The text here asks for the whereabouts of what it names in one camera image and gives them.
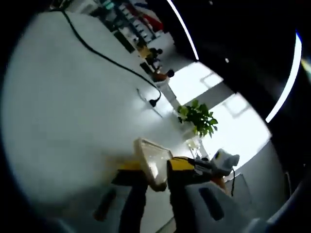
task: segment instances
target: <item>ceiling light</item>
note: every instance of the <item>ceiling light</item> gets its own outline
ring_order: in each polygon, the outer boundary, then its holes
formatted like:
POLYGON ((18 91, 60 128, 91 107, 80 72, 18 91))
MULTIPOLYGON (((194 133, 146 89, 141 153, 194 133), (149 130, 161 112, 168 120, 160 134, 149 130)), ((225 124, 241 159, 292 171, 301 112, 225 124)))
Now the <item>ceiling light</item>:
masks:
POLYGON ((189 42, 190 42, 190 45, 191 45, 191 47, 192 47, 192 50, 193 50, 195 59, 196 59, 196 60, 199 60, 198 53, 197 53, 197 51, 196 51, 196 49, 195 49, 194 43, 193 43, 193 41, 192 41, 192 39, 191 39, 191 36, 190 36, 190 34, 189 34, 189 32, 188 32, 188 29, 187 29, 187 27, 186 27, 186 25, 185 25, 183 19, 181 18, 179 12, 177 11, 177 9, 176 9, 175 5, 172 3, 172 1, 171 1, 171 0, 167 0, 167 2, 169 3, 169 5, 170 5, 171 8, 173 9, 173 11, 175 12, 177 18, 179 19, 179 22, 181 23, 181 26, 183 27, 183 29, 184 29, 184 31, 185 31, 185 33, 186 33, 186 35, 187 35, 187 38, 188 38, 188 40, 189 40, 189 42))
POLYGON ((288 97, 288 95, 289 95, 289 93, 290 93, 290 91, 294 85, 294 82, 296 80, 296 76, 298 73, 299 65, 300 65, 301 47, 302 47, 301 41, 300 41, 298 35, 296 34, 296 43, 295 43, 295 49, 294 49, 294 59, 293 59, 292 69, 291 69, 287 83, 284 87, 284 90, 283 90, 280 98, 276 102, 271 113, 266 118, 267 123, 269 123, 272 120, 272 118, 274 118, 274 116, 277 114, 277 112, 280 110, 280 108, 282 107, 283 103, 285 102, 286 98, 288 97))

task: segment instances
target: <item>bright window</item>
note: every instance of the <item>bright window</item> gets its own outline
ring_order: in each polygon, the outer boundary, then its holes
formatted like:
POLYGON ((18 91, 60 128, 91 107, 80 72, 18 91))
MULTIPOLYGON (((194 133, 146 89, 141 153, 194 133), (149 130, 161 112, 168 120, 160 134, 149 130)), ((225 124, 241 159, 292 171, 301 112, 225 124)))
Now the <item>bright window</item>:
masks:
POLYGON ((196 62, 177 71, 169 86, 183 105, 214 87, 223 79, 202 63, 196 62))
POLYGON ((253 158, 268 142, 271 134, 249 103, 238 93, 211 109, 218 120, 218 131, 202 142, 210 158, 219 148, 239 154, 238 169, 253 158))

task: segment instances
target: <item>desk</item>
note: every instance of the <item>desk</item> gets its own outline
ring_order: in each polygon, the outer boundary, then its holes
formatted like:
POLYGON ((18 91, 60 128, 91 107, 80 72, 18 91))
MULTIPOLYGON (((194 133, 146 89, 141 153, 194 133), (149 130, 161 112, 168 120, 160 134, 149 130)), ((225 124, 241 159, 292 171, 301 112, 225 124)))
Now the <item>desk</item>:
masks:
MULTIPOLYGON (((98 19, 68 16, 90 46, 146 76, 140 59, 98 19)), ((145 81, 83 47, 60 12, 32 21, 5 76, 1 123, 7 160, 34 206, 63 205, 109 182, 111 161, 133 158, 138 137, 191 157, 167 99, 157 103, 160 117, 136 88, 148 100, 158 97, 145 81)), ((167 201, 168 193, 147 194, 141 232, 156 232, 172 218, 167 201)))

